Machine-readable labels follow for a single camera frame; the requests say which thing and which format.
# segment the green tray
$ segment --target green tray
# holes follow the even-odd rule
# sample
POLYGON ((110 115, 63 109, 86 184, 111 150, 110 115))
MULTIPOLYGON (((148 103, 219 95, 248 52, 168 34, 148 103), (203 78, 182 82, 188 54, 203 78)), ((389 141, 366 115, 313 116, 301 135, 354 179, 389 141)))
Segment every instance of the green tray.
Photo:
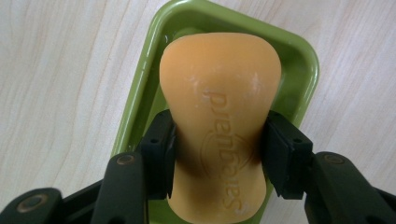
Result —
MULTIPOLYGON (((173 40, 198 33, 233 32, 259 36, 276 50, 282 64, 280 88, 272 109, 299 126, 318 82, 318 58, 301 37, 203 0, 177 0, 157 12, 148 29, 121 118, 112 155, 134 150, 154 116, 167 108, 159 85, 159 64, 173 40)), ((273 187, 257 214, 243 223, 260 223, 273 187)), ((186 223, 167 201, 149 201, 150 223, 186 223)))

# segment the clamp jaw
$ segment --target clamp jaw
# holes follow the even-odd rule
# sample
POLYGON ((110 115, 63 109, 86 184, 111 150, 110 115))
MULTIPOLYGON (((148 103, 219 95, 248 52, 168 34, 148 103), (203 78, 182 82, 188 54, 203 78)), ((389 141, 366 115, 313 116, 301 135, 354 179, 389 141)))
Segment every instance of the clamp jaw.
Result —
MULTIPOLYGON (((57 189, 34 189, 12 201, 0 224, 149 223, 148 200, 172 196, 175 124, 159 113, 137 149, 114 156, 103 180, 62 198, 57 189)), ((262 132, 262 165, 278 196, 306 194, 309 223, 395 223, 396 196, 373 188, 353 163, 312 142, 282 115, 270 111, 262 132)))

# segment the white wooden surface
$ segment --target white wooden surface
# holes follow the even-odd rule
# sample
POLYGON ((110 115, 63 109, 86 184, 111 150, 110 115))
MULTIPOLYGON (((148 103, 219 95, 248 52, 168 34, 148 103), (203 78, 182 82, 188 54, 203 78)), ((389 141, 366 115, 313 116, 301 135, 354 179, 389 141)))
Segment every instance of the white wooden surface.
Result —
MULTIPOLYGON (((165 0, 0 3, 0 210, 104 175, 149 22, 165 0)), ((320 78, 301 130, 396 194, 396 3, 214 1, 311 43, 320 78)), ((272 195, 262 223, 306 223, 272 195)))

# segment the orange soap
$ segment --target orange soap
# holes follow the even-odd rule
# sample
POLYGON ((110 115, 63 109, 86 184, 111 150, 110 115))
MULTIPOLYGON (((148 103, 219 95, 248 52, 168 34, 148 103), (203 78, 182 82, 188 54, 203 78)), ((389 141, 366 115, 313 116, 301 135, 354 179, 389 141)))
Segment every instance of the orange soap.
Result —
POLYGON ((177 125, 172 210, 191 223, 252 217, 266 187, 258 144, 281 76, 273 47, 254 35, 211 33, 172 42, 160 64, 177 125))

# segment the embossed logo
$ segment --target embossed logo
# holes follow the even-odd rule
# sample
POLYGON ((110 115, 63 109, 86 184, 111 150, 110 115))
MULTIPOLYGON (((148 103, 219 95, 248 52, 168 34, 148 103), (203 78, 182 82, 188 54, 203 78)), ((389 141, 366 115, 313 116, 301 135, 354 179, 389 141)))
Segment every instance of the embossed logo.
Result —
POLYGON ((240 211, 242 203, 239 198, 238 174, 253 159, 254 150, 234 131, 227 95, 206 92, 204 97, 210 102, 214 123, 201 147, 201 164, 209 178, 220 179, 223 183, 224 208, 240 211))

